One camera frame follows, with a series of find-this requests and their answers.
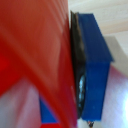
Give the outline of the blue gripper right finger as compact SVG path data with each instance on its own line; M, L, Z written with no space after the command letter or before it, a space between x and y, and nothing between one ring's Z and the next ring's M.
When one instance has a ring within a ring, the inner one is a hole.
M71 13L70 35L78 118L100 121L113 57L93 14Z

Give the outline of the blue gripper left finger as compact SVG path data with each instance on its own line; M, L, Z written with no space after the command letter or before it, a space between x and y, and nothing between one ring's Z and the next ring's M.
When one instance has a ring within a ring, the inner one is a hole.
M53 114L50 112L48 107L45 105L45 103L42 100L42 98L39 98L39 103L40 103L41 122L43 124L46 124L46 123L57 123L57 120L55 119Z

